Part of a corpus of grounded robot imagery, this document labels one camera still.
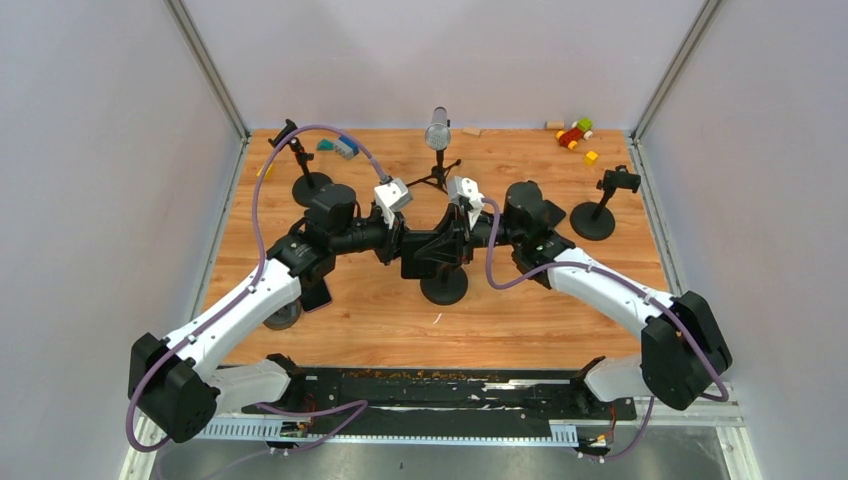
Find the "gray floor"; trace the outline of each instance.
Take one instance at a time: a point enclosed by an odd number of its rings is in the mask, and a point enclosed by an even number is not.
[[[635,428],[616,429],[619,448]],[[452,479],[729,479],[715,429],[650,427],[626,458],[603,465],[577,459],[571,450],[521,447],[418,445],[322,445],[283,457],[261,455],[221,470],[245,455],[265,450],[261,443],[195,440],[159,455],[167,480],[452,480]]]

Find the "wooden table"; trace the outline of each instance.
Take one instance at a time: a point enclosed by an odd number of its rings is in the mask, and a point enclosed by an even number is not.
[[[389,174],[407,183],[429,173],[435,164],[435,154],[424,143],[421,130],[351,133],[371,149]],[[510,184],[532,179],[547,199],[566,212],[581,202],[600,199],[595,185],[605,169],[626,164],[632,171],[619,131],[598,131],[581,142],[577,152],[559,147],[554,133],[485,130],[477,138],[455,129],[446,163],[462,158],[454,173],[476,180],[481,192],[501,205]],[[210,282],[207,307],[256,265],[250,204],[256,173],[271,152],[267,139],[275,134],[254,132]],[[300,139],[314,151],[325,136],[334,138],[309,132]],[[592,167],[583,163],[583,154],[589,149],[600,155]],[[266,246],[303,214],[303,208],[291,198],[292,182],[300,175],[292,153],[286,149],[275,165],[263,183],[259,210]],[[333,152],[316,152],[311,168],[354,188],[367,215],[377,177],[363,155],[346,161]],[[446,196],[425,185],[413,187],[412,193],[414,201],[404,209],[410,226],[435,226],[444,214]],[[641,196],[620,191],[609,208],[617,228],[605,241],[579,238],[568,220],[558,231],[598,261],[634,280],[666,289]],[[483,258],[481,250],[474,262],[465,266],[470,283],[465,298],[445,307],[425,300],[417,280],[400,278],[399,260],[383,266],[373,252],[341,256],[327,277],[332,305],[302,316],[288,330],[260,326],[227,361],[254,363],[280,352],[297,363],[311,365],[574,368],[598,355],[614,357],[638,351],[637,340],[624,328],[580,300],[529,281],[507,291],[493,290],[485,279]],[[494,273],[501,282],[518,275],[509,247],[498,249]]]

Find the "white wall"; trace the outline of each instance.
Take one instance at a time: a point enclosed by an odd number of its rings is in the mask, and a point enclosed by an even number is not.
[[[727,1],[645,146],[764,478],[845,478],[848,4]]]
[[[0,5],[0,478],[116,478],[237,140],[162,1]]]
[[[251,127],[632,128],[703,0],[186,0]]]

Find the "green toy block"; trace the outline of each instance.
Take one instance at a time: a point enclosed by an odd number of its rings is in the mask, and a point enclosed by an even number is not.
[[[329,150],[329,151],[332,151],[332,150],[333,150],[333,142],[331,142],[331,141],[327,140],[326,138],[322,138],[322,139],[321,139],[321,141],[320,141],[320,142],[318,142],[318,147],[316,147],[316,150],[319,150],[319,151],[321,151],[321,150]]]
[[[586,133],[592,129],[592,121],[589,120],[589,117],[583,117],[577,122],[577,128],[579,128],[581,132]]]

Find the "microphone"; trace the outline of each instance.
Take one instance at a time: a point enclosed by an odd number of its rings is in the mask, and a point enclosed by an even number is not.
[[[450,144],[450,120],[448,120],[448,111],[445,107],[436,107],[433,110],[433,118],[430,120],[430,126],[424,132],[424,141],[435,151],[441,151],[448,148]]]

